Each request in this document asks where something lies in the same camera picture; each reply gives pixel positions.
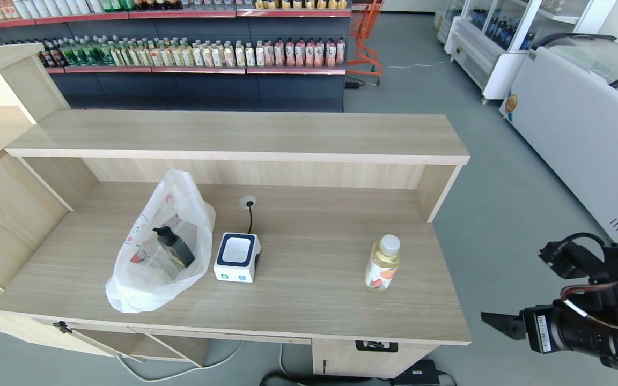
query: chest freezer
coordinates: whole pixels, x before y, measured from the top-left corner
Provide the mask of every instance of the chest freezer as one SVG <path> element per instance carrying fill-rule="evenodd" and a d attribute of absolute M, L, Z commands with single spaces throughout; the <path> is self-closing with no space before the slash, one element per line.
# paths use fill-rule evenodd
<path fill-rule="evenodd" d="M 616 38 L 542 39 L 522 64 L 500 112 L 618 242 Z"/>

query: soap dispenser bottle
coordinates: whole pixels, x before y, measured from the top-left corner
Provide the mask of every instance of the soap dispenser bottle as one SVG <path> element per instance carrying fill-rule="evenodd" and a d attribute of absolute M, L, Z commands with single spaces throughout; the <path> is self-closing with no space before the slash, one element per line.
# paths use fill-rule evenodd
<path fill-rule="evenodd" d="M 171 230 L 171 227 L 164 226 L 152 230 L 157 232 L 157 241 L 169 252 L 176 263 L 182 266 L 189 266 L 192 264 L 194 255 L 189 250 L 187 244 Z"/>
<path fill-rule="evenodd" d="M 400 239 L 396 235 L 384 235 L 371 249 L 371 257 L 366 264 L 366 286 L 385 290 L 390 286 L 398 266 L 400 266 Z"/>

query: white plastic bag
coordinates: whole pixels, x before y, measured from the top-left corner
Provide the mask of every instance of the white plastic bag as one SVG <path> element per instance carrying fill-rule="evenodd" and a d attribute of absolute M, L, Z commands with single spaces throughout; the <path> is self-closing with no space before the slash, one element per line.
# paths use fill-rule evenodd
<path fill-rule="evenodd" d="M 122 313 L 153 311 L 171 301 L 206 273 L 211 259 L 214 208 L 204 202 L 192 176 L 169 169 L 118 252 L 106 296 Z M 178 266 L 157 242 L 153 228 L 169 225 L 187 244 L 195 261 Z"/>

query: orange shopping cart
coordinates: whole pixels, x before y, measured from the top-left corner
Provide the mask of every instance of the orange shopping cart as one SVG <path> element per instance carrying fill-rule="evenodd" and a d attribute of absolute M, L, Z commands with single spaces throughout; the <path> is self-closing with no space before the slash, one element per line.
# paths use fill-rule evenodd
<path fill-rule="evenodd" d="M 352 1 L 350 36 L 354 36 L 356 40 L 356 59 L 348 61 L 348 66 L 371 64 L 371 71 L 348 69 L 347 73 L 376 76 L 376 85 L 380 85 L 383 67 L 378 63 L 378 54 L 373 49 L 366 47 L 365 41 L 371 36 L 371 30 L 373 30 L 373 25 L 376 24 L 376 19 L 378 19 L 382 7 L 383 0 Z"/>

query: white bottle cap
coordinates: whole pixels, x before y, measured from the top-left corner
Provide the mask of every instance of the white bottle cap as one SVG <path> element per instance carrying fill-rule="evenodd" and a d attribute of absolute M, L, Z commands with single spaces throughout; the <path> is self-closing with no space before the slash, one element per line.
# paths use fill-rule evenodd
<path fill-rule="evenodd" d="M 400 239 L 396 235 L 387 234 L 380 239 L 380 251 L 390 256 L 400 251 Z"/>

